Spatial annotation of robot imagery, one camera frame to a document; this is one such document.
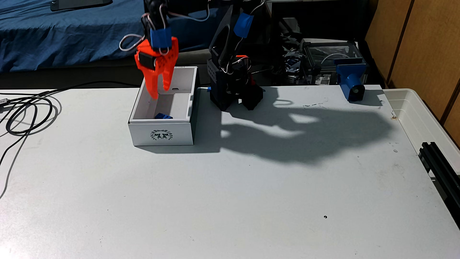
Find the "wooden cabinet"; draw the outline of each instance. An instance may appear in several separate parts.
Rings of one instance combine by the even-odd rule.
[[[460,78],[459,14],[459,0],[415,0],[390,77],[390,87],[415,90],[438,119]]]
[[[411,0],[380,0],[366,34],[375,63],[387,80]]]

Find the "blue bed sheet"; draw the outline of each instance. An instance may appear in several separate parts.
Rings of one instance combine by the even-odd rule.
[[[52,12],[49,0],[0,0],[0,73],[121,59],[129,33],[144,34],[143,0],[113,0],[108,6]],[[208,48],[225,10],[211,9],[205,22],[168,18],[180,51]],[[196,18],[206,11],[190,14]]]

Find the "white box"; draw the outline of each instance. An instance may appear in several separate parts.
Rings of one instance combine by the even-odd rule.
[[[145,80],[139,90],[128,127],[135,146],[193,145],[198,112],[198,67],[174,68],[169,91],[158,77],[158,99],[151,98]],[[159,112],[172,119],[154,119]]]
[[[453,170],[460,175],[460,150],[447,135],[419,95],[411,89],[384,89],[416,154],[423,142],[435,142]]]

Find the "white table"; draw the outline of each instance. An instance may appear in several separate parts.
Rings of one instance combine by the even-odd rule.
[[[202,90],[195,146],[143,148],[137,89],[55,94],[0,200],[0,258],[457,259],[460,231],[378,87],[366,105],[265,88],[251,112]]]

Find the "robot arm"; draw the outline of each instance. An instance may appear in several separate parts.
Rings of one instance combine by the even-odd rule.
[[[164,89],[169,89],[178,58],[178,40],[171,36],[171,28],[166,19],[167,15],[205,21],[209,18],[211,1],[144,0],[146,13],[141,18],[144,25],[144,36],[125,36],[120,42],[120,49],[127,51],[134,47],[137,48],[135,60],[138,68],[144,74],[145,85],[152,98],[158,98],[157,80],[160,74],[163,75]],[[249,57],[237,56],[237,53],[247,37],[253,13],[265,3],[265,0],[214,0],[213,2],[222,6],[233,5],[233,7],[225,45],[219,46],[218,60],[213,58],[219,73],[223,72],[225,76],[219,77],[218,83],[211,83],[212,99],[221,110],[225,110],[235,98],[241,98],[244,95],[246,97],[243,99],[243,104],[252,110],[262,99],[262,89],[255,85],[249,73]],[[207,10],[207,17],[204,19],[195,19],[185,15],[204,9]],[[140,40],[133,47],[123,49],[121,45],[128,36],[137,36]],[[225,92],[227,95],[214,94],[217,91]]]

